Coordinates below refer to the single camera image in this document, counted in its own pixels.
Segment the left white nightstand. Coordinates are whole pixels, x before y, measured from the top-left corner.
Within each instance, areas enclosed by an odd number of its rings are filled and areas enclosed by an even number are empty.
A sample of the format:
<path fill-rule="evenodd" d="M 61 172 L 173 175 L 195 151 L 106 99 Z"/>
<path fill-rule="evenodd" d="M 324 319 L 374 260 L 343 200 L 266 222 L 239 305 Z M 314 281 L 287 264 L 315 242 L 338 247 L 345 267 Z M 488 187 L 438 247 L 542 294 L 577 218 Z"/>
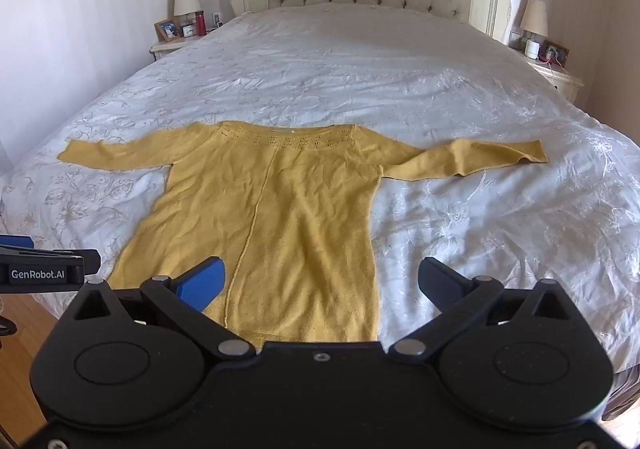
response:
<path fill-rule="evenodd" d="M 201 36 L 193 35 L 188 36 L 187 38 L 179 38 L 175 41 L 157 42 L 150 47 L 149 52 L 153 56 L 153 59 L 157 61 L 176 50 L 181 50 L 183 47 L 196 43 L 201 39 Z"/>

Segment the small alarm clock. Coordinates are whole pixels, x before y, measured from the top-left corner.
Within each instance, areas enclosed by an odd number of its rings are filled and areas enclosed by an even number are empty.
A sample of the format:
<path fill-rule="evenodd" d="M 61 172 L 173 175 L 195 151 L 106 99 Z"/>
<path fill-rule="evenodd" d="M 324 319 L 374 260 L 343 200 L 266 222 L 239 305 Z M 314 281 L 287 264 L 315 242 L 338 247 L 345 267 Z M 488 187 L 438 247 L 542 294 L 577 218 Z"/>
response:
<path fill-rule="evenodd" d="M 182 27 L 182 35 L 185 38 L 190 38 L 195 35 L 195 26 L 194 24 L 186 24 Z"/>

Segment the right white nightstand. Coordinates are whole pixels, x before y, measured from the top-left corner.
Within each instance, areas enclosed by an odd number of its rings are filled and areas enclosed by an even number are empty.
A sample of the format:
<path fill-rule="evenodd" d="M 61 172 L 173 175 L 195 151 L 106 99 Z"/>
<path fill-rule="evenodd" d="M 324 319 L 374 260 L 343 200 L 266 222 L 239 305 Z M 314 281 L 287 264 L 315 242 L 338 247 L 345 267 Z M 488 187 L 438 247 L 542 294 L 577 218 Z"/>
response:
<path fill-rule="evenodd" d="M 529 62 L 529 65 L 560 92 L 566 100 L 572 104 L 576 104 L 578 94 L 582 87 L 584 87 L 584 82 L 582 82 L 581 79 L 577 76 L 572 76 L 565 67 L 549 64 L 549 62 L 544 61 L 541 57 L 538 57 L 537 60 L 531 60 L 527 58 L 525 54 L 523 54 L 523 56 Z"/>

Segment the red bottle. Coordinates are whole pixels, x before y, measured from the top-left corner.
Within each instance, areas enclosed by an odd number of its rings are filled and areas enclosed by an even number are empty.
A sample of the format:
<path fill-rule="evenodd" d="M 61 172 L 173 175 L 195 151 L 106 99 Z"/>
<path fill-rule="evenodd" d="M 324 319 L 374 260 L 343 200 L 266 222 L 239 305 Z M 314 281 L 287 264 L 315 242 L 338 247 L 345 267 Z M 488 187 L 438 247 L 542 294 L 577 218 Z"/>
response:
<path fill-rule="evenodd" d="M 206 29 L 206 20 L 204 16 L 204 12 L 199 10 L 195 13 L 195 23 L 196 23 L 196 32 L 198 32 L 198 36 L 205 36 L 207 34 Z"/>

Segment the yellow knit sweater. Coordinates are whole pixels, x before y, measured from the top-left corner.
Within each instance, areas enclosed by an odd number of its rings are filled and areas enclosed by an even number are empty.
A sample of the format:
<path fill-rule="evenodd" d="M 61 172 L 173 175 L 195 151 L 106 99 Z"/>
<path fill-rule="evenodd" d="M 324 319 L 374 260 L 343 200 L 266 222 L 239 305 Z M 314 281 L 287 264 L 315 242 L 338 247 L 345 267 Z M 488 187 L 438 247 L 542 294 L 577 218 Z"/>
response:
<path fill-rule="evenodd" d="M 542 163 L 538 140 L 467 138 L 422 150 L 354 124 L 194 123 L 126 144 L 73 140 L 62 161 L 102 171 L 163 166 L 163 195 L 108 282 L 132 289 L 217 256 L 226 280 L 205 313 L 247 341 L 369 342 L 378 285 L 369 217 L 381 180 L 439 180 Z"/>

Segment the right dark photo frame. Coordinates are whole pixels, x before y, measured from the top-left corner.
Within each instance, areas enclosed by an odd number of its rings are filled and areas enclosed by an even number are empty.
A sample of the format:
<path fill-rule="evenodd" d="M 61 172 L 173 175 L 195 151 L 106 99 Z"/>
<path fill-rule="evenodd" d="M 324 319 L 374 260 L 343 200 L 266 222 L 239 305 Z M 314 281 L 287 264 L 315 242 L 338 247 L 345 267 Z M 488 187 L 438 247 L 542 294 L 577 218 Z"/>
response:
<path fill-rule="evenodd" d="M 569 54 L 570 51 L 566 47 L 556 44 L 555 42 L 546 41 L 544 42 L 540 57 L 544 61 L 549 62 L 549 64 L 565 67 Z"/>

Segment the white cylinder speaker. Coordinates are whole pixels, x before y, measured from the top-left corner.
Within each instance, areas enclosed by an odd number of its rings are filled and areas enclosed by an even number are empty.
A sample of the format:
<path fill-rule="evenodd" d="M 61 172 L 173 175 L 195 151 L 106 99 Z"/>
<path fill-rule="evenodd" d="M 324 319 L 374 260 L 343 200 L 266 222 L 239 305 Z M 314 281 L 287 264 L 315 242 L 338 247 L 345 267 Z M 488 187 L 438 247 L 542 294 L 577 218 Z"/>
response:
<path fill-rule="evenodd" d="M 525 56 L 531 60 L 537 60 L 539 57 L 540 44 L 533 40 L 529 39 L 525 45 Z"/>

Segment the wooden photo frame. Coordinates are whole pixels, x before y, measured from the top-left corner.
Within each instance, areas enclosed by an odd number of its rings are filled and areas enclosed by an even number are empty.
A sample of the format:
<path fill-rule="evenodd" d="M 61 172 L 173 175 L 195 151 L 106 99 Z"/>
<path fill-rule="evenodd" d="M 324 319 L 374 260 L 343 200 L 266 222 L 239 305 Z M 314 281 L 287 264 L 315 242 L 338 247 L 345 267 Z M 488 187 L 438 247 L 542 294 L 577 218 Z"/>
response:
<path fill-rule="evenodd" d="M 178 24 L 173 19 L 165 19 L 154 24 L 160 42 L 172 42 L 182 37 Z"/>

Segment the left cream table lamp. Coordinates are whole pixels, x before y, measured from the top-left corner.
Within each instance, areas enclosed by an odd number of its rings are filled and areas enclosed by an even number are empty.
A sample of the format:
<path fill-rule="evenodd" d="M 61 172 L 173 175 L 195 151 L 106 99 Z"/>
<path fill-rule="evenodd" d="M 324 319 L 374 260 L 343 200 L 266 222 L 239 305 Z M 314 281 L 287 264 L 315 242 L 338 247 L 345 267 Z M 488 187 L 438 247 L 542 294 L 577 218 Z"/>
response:
<path fill-rule="evenodd" d="M 174 0 L 174 18 L 180 27 L 193 24 L 196 14 L 201 10 L 199 0 Z"/>

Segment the white embroidered bedspread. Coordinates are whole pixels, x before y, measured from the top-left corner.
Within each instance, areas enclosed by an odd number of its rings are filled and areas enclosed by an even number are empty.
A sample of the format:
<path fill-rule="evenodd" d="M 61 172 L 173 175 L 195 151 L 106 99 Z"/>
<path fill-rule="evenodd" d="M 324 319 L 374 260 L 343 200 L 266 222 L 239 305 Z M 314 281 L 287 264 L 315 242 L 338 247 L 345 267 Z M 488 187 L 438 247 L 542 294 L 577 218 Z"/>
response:
<path fill-rule="evenodd" d="M 154 62 L 1 180 L 1 221 L 94 249 L 115 289 L 224 262 L 205 313 L 254 344 L 390 344 L 433 256 L 559 281 L 639 361 L 639 149 L 467 24 L 270 9 Z"/>

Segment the white nightstand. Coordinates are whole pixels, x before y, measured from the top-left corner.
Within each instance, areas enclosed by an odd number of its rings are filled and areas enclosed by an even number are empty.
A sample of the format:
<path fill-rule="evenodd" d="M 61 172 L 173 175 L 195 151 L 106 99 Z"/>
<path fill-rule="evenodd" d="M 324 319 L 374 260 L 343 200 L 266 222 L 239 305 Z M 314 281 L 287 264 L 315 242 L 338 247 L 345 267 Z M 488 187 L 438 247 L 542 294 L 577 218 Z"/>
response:
<path fill-rule="evenodd" d="M 582 87 L 584 87 L 584 82 L 582 82 L 581 79 L 577 76 L 572 76 L 565 67 L 549 64 L 549 62 L 544 61 L 541 57 L 538 57 L 537 60 L 531 60 L 527 58 L 525 54 L 523 54 L 523 56 L 529 62 L 529 65 L 560 92 L 566 100 L 572 104 L 576 104 L 578 94 Z"/>
<path fill-rule="evenodd" d="M 183 47 L 196 43 L 201 39 L 201 36 L 193 35 L 188 36 L 187 38 L 179 38 L 175 41 L 157 42 L 150 47 L 149 52 L 153 56 L 153 59 L 157 61 L 176 50 L 181 50 Z"/>

